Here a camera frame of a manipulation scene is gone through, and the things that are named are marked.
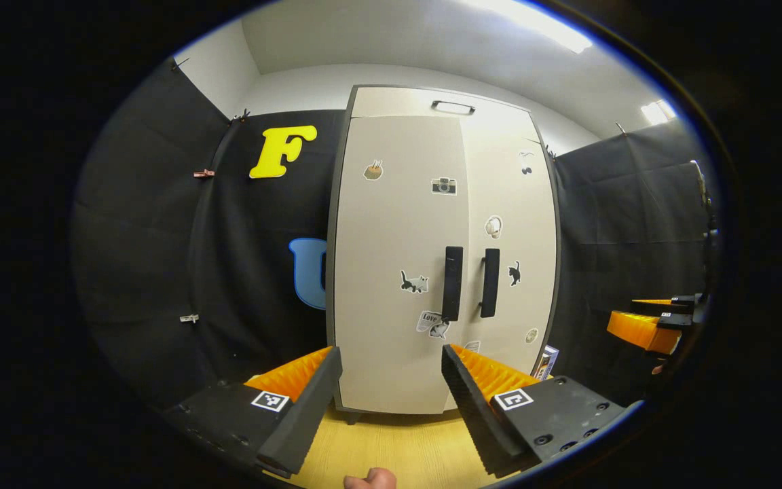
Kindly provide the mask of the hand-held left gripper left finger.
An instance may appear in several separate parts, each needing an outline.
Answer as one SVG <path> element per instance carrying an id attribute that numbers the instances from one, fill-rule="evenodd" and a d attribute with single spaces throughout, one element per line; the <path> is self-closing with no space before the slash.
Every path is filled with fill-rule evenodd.
<path id="1" fill-rule="evenodd" d="M 288 479 L 301 470 L 341 373 L 341 351 L 328 346 L 245 383 L 205 388 L 162 418 L 233 467 Z"/>

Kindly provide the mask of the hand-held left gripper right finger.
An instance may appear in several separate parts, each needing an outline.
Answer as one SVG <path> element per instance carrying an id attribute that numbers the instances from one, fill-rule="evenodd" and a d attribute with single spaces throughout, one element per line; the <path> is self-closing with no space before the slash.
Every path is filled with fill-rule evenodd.
<path id="1" fill-rule="evenodd" d="M 457 344 L 443 347 L 443 377 L 482 465 L 499 479 L 558 464 L 634 411 L 567 376 L 537 380 Z"/>

